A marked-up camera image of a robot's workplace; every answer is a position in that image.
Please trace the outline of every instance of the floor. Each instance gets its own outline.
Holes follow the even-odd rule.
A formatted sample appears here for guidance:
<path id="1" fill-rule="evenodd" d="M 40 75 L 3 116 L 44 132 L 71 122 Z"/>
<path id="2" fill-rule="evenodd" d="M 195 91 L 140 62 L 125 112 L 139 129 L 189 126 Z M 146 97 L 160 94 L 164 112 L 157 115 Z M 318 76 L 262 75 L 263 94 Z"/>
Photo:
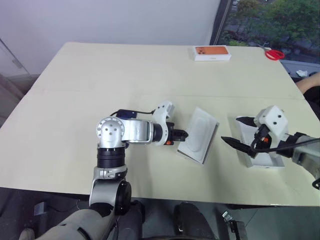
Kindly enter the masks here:
<path id="1" fill-rule="evenodd" d="M 142 227 L 144 238 L 174 235 L 173 209 L 180 201 L 138 200 L 144 204 L 146 212 Z M 34 216 L 34 205 L 41 201 L 46 201 L 50 208 L 47 213 Z M 203 213 L 217 239 L 236 239 L 221 217 L 225 210 L 237 221 L 244 222 L 248 240 L 320 239 L 320 207 L 228 209 L 221 203 L 193 203 Z M 88 201 L 85 200 L 0 187 L 0 239 L 17 240 L 24 228 L 33 228 L 39 237 L 77 209 L 87 207 Z"/>

